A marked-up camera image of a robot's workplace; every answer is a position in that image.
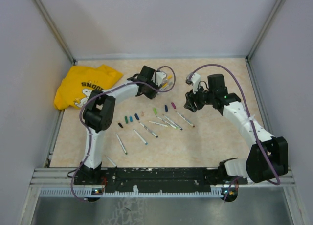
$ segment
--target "yellow t-shirt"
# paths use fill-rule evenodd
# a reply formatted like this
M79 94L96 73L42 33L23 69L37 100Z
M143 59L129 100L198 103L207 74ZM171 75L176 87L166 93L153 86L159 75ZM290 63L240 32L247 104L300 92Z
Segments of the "yellow t-shirt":
M94 89L110 89L122 76L122 73L107 65L101 65L98 68L72 66L57 89L54 107L60 110L69 105L81 108Z

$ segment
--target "metal frame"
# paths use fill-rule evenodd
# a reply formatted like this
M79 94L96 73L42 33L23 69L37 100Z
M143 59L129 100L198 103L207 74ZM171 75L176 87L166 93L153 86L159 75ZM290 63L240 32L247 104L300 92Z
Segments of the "metal frame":
M252 86L255 92L255 97L257 99L257 103L259 106L259 110L261 113L261 117L264 123L265 128L272 132L272 127L270 125L270 121L267 115L266 107L263 102L263 98L259 89L259 85L257 79L255 77L255 73L253 67L251 65L251 59L254 56L256 50L258 49L259 45L261 44L263 38L265 37L268 29L270 28L275 16L281 9L285 0L277 0L271 13L268 16L262 30L260 31L255 43L253 44L249 54L246 57L246 65L249 72L249 76L252 82ZM45 23L47 24L48 28L50 29L51 33L57 40L58 44L62 48L63 52L66 54L68 59L72 62L73 65L77 64L77 60L73 57L68 45L66 44L65 40L61 36L61 33L58 31L54 21L52 20L51 16L49 15L48 11L46 10L45 6L43 5L41 0L33 0L35 6L39 10L40 14L42 15ZM70 188L70 178L67 177L67 173L74 168L46 168L49 166L49 163L52 159L52 154L54 150L54 146L56 143L56 139L59 133L59 129L62 122L63 111L59 112L56 122L54 123L53 133L51 138L49 139L49 151L47 153L46 161L43 165L43 168L37 168L34 171L32 176L32 180L30 182L30 186L27 192L27 196L25 199L24 208L19 220L19 224L26 225L31 224L33 214L35 211L35 207L37 204L37 200L39 196L72 196L69 193ZM293 179L292 171L289 169L289 172L280 177L281 179L281 187L284 188L286 201L288 207L290 209L291 217L294 224L301 224L301 225L308 225L309 219L304 208L303 202L299 193L297 191L296 184ZM74 190L76 190L80 196L90 196L91 191L95 188L100 188L100 185L92 185L92 186L75 186ZM228 185L216 185L212 186L212 193L186 193L180 194L179 197L221 197L221 188L226 188ZM258 184L254 184L250 179L248 179L247 185L241 185L241 187L273 187L272 184L268 182L262 182ZM138 192L133 193L111 193L111 194L104 194L103 197L175 197L176 195L173 194L140 194Z

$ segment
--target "wooden table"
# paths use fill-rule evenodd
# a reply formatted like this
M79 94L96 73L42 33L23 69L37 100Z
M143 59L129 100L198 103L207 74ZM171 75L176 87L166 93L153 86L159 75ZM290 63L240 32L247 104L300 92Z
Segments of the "wooden table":
M105 155L108 155L119 167L214 167L218 166L220 161L231 157L247 157L249 148L245 141L236 128L217 110L205 106L202 110L192 113L183 108L185 93L191 90L191 86L185 83L186 76L199 66L209 63L221 64L234 73L243 88L251 114L255 114L255 118L262 123L244 58L79 61L79 65L95 68L106 64L124 73L124 77L116 85L124 83L128 77L139 73L143 65L154 69L169 65L175 70L177 76L177 83L172 91L157 95L154 100L149 100L144 95L129 98L115 107L113 122L106 130L102 166L112 167ZM205 81L210 74L223 74L228 92L234 92L241 97L235 82L223 69L206 67L198 73ZM195 124L194 128L175 113L171 102L176 104L178 112ZM156 107L158 114L162 116L165 113L165 104L169 107L167 115L183 127L182 131L148 122L159 122L153 113L153 107ZM141 111L144 111L144 117L140 116ZM140 126L134 117L135 113L139 115L140 121L158 134L158 138ZM78 116L77 109L65 110L51 167L75 167L81 162L85 151L86 130L80 124ZM132 116L134 121L125 124L124 116ZM123 124L123 129L118 126L118 122ZM141 133L148 145L143 144L133 129ZM124 154L115 133L121 137L128 155Z

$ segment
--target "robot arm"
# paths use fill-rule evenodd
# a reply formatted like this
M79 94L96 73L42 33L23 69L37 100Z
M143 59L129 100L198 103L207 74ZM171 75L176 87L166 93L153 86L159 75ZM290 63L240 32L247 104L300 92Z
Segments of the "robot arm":
M283 137L275 138L267 132L253 117L248 117L240 98L234 93L228 93L224 77L221 74L208 76L208 90L200 86L201 77L193 74L186 83L193 85L193 89L186 93L184 107L193 112L200 110L204 105L212 105L220 114L226 117L239 131L250 148L247 159L228 159L220 163L219 169L224 176L250 177L255 183L269 180L274 177L259 146L251 127L253 121L257 136L268 154L268 158L276 173L281 176L288 172L287 142Z
M165 78L166 74L164 72L155 71L150 67L144 66L140 74L127 79L128 81L125 82L125 86L118 90L92 91L89 99L105 91L111 92L92 100L86 105L83 112L85 124L91 129L92 142L89 155L87 156L89 149L89 132L87 131L85 155L83 157L83 159L86 157L87 159L82 170L85 170L86 174L91 175L91 178L94 178L91 172L101 169L101 150L105 143L105 130L112 123L115 105L134 96L145 95L149 99L155 98L156 91L144 84L134 84L133 82L145 82L153 88L159 89Z

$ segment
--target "pen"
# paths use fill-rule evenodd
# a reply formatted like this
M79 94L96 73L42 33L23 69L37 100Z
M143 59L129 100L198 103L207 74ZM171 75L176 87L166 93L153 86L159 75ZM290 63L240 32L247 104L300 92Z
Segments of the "pen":
M166 124L170 125L171 127L173 127L174 129L177 129L176 126L172 125L171 123L169 123L168 121L164 120L163 118L156 116L158 119L160 119L161 121L165 122Z
M189 125L191 125L192 127L195 126L195 125L192 124L188 119L186 119L186 117L184 117L183 115L181 115L179 112L176 111L176 113L177 113L182 119L184 119Z
M152 124L159 125L159 126L168 127L168 125L164 125L164 124L161 124L161 123L158 123L158 122L155 122L155 121L149 121L149 122L152 123Z
M168 119L170 122L172 122L174 125L176 125L176 126L182 131L182 127L180 127L178 124L176 124L173 120L171 120L169 117L165 116L164 114L163 114L163 116L164 116L166 119Z
M144 124L142 124L141 122L139 122L140 125L143 126L143 128L145 128L150 134L152 134L154 137L158 138L157 134L154 133L152 130L150 130L148 127L146 127Z
M106 158L108 159L109 162L111 162L112 165L114 165L114 167L117 166L117 165L114 163L114 161L111 160L111 158L109 158L108 156L106 156Z
M145 145L147 145L147 144L148 144L147 141L144 140L144 138L137 132L137 130L135 130L135 129L133 129L133 130L135 131L136 135L138 135L138 137L142 140L142 142L143 142Z
M121 138L118 136L118 134L116 134L116 137L117 137L117 139L118 139L118 141L119 141L119 144L122 146L122 149L123 149L124 153L127 155L127 151L126 151L126 149L125 149L124 144L122 143Z

